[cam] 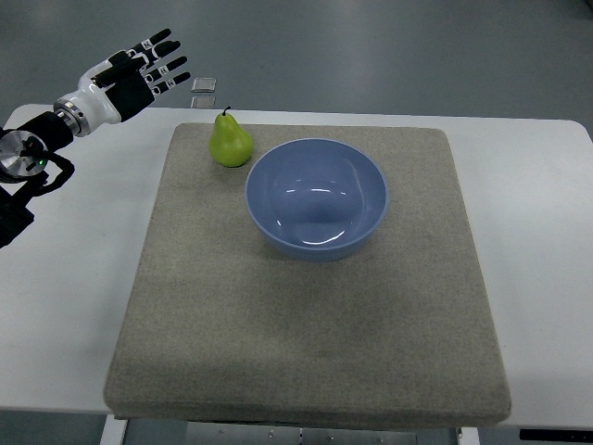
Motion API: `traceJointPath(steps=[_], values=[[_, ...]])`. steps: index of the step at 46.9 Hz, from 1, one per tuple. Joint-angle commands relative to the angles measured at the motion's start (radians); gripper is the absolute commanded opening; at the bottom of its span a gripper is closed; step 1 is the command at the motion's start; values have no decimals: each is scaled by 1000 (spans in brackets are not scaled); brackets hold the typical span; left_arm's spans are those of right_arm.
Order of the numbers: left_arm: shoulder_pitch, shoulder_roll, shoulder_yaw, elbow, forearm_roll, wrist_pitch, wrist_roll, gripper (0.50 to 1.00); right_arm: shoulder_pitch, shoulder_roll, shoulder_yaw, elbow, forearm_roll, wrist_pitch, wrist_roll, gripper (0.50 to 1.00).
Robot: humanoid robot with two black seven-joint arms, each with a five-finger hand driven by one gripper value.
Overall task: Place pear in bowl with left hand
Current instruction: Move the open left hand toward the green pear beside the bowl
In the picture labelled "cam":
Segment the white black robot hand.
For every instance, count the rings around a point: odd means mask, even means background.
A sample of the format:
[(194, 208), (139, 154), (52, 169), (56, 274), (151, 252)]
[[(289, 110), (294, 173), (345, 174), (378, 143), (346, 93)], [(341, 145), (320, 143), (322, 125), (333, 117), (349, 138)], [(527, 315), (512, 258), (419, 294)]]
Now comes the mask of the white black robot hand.
[(187, 62), (181, 56), (144, 74), (139, 70), (155, 65), (162, 58), (176, 51), (181, 43), (167, 41), (170, 29), (164, 29), (144, 39), (126, 51), (119, 51), (107, 61), (109, 68), (101, 72), (88, 70), (79, 80), (79, 104), (89, 123), (120, 123), (137, 115), (151, 105), (154, 95), (163, 95), (177, 85), (189, 80), (191, 74), (182, 72), (171, 79), (157, 83), (152, 88), (146, 82), (155, 82), (177, 70)]

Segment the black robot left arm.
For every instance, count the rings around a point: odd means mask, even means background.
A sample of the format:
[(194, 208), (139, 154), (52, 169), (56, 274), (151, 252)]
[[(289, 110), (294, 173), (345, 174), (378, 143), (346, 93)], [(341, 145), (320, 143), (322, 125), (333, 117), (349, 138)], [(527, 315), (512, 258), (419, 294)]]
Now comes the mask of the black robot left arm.
[(54, 192), (75, 172), (58, 150), (104, 124), (128, 121), (190, 78), (189, 72), (179, 71), (186, 57), (163, 61), (181, 47), (170, 35), (165, 29), (120, 50), (86, 71), (78, 89), (60, 97), (51, 111), (1, 130), (1, 183), (20, 185), (13, 194), (1, 191), (2, 247), (34, 221), (27, 209), (30, 200)]

